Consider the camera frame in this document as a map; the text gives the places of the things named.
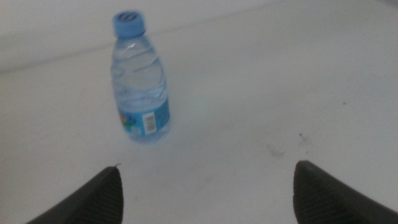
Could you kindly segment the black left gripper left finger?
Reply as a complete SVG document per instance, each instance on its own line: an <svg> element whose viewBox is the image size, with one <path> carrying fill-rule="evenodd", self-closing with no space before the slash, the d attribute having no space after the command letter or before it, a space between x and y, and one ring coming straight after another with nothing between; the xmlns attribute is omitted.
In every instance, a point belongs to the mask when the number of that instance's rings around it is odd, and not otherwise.
<svg viewBox="0 0 398 224"><path fill-rule="evenodd" d="M85 185L30 224L121 223L124 197L120 171L116 166L103 169Z"/></svg>

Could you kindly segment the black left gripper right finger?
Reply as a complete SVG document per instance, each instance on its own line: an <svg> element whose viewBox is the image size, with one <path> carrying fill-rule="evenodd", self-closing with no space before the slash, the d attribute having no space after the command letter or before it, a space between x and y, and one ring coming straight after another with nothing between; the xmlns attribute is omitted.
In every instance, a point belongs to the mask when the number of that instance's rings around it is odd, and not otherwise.
<svg viewBox="0 0 398 224"><path fill-rule="evenodd" d="M397 224L397 212L339 181L310 161L294 171L293 207L297 222Z"/></svg>

